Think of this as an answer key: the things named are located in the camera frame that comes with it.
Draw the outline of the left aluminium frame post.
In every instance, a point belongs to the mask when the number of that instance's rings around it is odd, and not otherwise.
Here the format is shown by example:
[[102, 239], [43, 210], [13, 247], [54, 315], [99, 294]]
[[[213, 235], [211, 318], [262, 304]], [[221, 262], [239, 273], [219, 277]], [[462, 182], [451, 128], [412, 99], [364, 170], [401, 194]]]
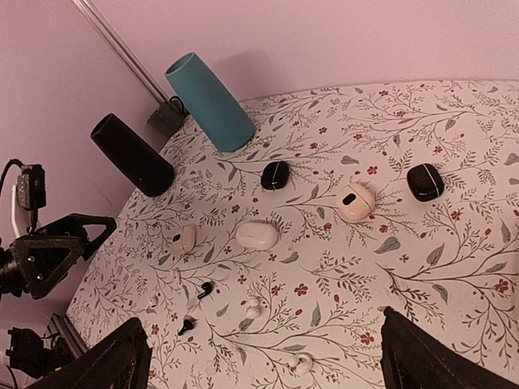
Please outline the left aluminium frame post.
[[151, 97], [158, 104], [167, 101], [168, 95], [93, 2], [86, 0], [72, 2]]

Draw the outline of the white clip earbud pair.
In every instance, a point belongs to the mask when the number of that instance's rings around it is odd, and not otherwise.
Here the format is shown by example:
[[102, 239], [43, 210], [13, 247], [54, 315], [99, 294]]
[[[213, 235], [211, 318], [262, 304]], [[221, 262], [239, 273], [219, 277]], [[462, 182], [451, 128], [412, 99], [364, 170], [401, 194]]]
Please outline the white clip earbud pair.
[[250, 320], [259, 318], [263, 312], [262, 300], [259, 297], [249, 299], [245, 307], [246, 318]]

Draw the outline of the beige earbud charging case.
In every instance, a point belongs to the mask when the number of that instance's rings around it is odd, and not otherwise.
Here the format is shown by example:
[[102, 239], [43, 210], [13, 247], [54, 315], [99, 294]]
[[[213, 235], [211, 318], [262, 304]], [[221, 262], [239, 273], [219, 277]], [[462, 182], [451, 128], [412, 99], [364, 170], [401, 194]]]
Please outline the beige earbud charging case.
[[374, 195], [360, 183], [350, 183], [336, 195], [335, 202], [339, 217], [347, 222], [366, 219], [375, 210]]

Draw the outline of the floral patterned table mat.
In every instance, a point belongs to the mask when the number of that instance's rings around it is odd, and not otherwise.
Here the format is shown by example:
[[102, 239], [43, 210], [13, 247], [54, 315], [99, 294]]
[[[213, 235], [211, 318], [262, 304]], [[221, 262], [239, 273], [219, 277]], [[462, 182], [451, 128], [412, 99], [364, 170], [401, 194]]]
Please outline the floral patterned table mat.
[[[380, 328], [391, 306], [461, 356], [518, 379], [518, 84], [417, 81], [250, 100], [243, 149], [217, 152], [192, 120], [163, 147], [174, 184], [135, 192], [67, 309], [88, 345], [127, 319], [152, 347], [151, 388], [381, 388]], [[290, 165], [265, 190], [264, 168]], [[419, 202], [407, 172], [444, 181]], [[353, 223], [335, 195], [360, 183], [375, 210]], [[271, 224], [269, 250], [238, 226]], [[174, 234], [196, 226], [189, 254]], [[182, 283], [169, 284], [177, 268]], [[202, 300], [204, 282], [212, 294]], [[148, 308], [148, 299], [158, 305]], [[245, 304], [262, 300], [257, 319]], [[178, 335], [183, 319], [195, 328]], [[309, 353], [298, 375], [287, 362]]]

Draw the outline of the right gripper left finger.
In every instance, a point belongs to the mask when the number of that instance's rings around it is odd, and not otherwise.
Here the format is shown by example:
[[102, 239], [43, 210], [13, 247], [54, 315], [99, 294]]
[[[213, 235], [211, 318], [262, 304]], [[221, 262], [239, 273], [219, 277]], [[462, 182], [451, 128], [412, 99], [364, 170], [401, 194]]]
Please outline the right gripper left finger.
[[30, 387], [146, 388], [152, 349], [138, 318], [130, 318], [69, 365]]

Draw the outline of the black earbud lower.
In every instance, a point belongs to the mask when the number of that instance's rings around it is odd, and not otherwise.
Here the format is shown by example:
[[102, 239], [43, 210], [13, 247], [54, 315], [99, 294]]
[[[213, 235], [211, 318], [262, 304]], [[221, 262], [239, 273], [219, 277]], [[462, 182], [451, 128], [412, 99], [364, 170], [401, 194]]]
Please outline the black earbud lower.
[[182, 322], [182, 327], [178, 331], [179, 336], [183, 336], [185, 333], [195, 328], [195, 321], [192, 318], [185, 318]]

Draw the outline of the grey post foot bracket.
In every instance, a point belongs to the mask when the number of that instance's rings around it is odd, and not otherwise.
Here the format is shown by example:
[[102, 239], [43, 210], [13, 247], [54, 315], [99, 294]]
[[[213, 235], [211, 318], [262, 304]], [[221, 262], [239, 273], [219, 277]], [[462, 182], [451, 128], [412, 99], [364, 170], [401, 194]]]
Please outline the grey post foot bracket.
[[172, 96], [153, 111], [147, 124], [162, 135], [171, 137], [182, 128], [188, 114], [182, 100], [178, 96]]

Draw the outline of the black earbud upper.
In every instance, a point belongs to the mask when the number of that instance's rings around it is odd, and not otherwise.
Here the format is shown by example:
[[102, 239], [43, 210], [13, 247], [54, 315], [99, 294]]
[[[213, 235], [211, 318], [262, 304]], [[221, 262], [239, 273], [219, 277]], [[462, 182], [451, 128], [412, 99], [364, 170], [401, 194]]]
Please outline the black earbud upper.
[[200, 301], [208, 296], [210, 296], [214, 290], [213, 282], [204, 282], [201, 285], [201, 293], [197, 296], [197, 299]]

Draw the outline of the black round earbud case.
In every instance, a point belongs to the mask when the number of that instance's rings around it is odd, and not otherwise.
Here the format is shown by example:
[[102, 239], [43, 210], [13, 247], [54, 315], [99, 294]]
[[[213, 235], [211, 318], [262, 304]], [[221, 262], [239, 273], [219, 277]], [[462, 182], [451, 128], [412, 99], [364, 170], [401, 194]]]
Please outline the black round earbud case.
[[283, 161], [269, 163], [263, 170], [260, 185], [265, 190], [279, 190], [284, 188], [290, 178], [290, 165]]

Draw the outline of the black earbud case right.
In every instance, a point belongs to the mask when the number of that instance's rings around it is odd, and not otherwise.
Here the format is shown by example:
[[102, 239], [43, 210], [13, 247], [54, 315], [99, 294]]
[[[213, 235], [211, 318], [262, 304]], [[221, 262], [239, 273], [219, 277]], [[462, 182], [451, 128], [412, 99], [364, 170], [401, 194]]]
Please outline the black earbud case right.
[[419, 202], [428, 202], [444, 193], [444, 181], [438, 170], [430, 164], [414, 166], [406, 174], [411, 193]]

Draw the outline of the black cylindrical cup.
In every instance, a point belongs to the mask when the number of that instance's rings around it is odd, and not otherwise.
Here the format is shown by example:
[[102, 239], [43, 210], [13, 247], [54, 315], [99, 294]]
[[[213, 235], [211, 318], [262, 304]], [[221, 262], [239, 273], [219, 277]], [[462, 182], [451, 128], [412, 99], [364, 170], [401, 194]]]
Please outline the black cylindrical cup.
[[162, 195], [174, 182], [174, 167], [114, 113], [97, 123], [90, 138], [144, 195]]

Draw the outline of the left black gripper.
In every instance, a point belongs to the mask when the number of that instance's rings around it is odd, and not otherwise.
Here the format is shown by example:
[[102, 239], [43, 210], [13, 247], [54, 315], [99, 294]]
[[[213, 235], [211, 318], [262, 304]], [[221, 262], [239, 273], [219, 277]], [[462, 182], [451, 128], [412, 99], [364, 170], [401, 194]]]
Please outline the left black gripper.
[[[87, 227], [103, 227], [89, 237]], [[81, 257], [88, 260], [117, 228], [109, 216], [72, 213], [1, 248], [1, 296], [46, 297]]]

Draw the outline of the teal cylindrical cup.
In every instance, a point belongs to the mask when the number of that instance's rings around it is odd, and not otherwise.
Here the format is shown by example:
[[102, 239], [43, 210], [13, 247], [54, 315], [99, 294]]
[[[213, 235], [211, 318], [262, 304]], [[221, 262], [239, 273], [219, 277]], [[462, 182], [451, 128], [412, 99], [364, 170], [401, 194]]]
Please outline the teal cylindrical cup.
[[216, 150], [234, 152], [253, 138], [253, 121], [196, 53], [175, 61], [165, 77]]

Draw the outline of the white ear hook earbud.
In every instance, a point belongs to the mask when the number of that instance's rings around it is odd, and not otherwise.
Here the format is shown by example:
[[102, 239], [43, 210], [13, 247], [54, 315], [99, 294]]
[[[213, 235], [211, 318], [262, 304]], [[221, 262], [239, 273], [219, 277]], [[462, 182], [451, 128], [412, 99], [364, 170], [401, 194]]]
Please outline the white ear hook earbud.
[[313, 367], [313, 358], [309, 353], [297, 353], [290, 357], [287, 364], [296, 374], [305, 375], [309, 374]]

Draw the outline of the white oval earbud case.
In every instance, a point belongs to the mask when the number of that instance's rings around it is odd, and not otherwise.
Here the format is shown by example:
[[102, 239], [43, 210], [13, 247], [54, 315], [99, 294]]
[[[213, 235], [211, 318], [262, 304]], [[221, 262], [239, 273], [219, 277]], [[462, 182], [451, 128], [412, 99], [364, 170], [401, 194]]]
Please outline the white oval earbud case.
[[238, 226], [235, 237], [241, 247], [269, 250], [277, 244], [279, 233], [269, 223], [247, 221]]

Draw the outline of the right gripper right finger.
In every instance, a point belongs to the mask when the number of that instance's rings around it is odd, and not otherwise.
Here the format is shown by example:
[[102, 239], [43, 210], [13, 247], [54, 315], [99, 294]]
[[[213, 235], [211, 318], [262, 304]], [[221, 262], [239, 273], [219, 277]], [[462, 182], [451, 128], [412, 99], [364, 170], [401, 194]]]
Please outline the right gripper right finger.
[[387, 388], [517, 388], [518, 385], [456, 354], [387, 306], [381, 328]]

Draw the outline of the small white earbud case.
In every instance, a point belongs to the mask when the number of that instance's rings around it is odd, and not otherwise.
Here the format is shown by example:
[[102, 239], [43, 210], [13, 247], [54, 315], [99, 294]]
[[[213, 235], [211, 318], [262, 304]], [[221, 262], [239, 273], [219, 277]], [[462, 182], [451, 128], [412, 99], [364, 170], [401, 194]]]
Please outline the small white earbud case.
[[170, 250], [173, 254], [189, 254], [196, 244], [196, 226], [183, 225], [173, 236]]

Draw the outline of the black earbud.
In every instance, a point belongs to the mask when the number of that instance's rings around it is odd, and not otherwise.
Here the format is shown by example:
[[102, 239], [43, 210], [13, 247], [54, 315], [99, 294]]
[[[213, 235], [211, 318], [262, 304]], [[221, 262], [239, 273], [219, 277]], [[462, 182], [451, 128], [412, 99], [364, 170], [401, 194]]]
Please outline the black earbud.
[[192, 318], [185, 318], [182, 322], [182, 327], [178, 331], [179, 336], [183, 336], [185, 333], [195, 328], [195, 321]]
[[201, 293], [197, 296], [197, 299], [200, 301], [208, 296], [210, 296], [214, 290], [213, 282], [204, 282], [201, 285]]

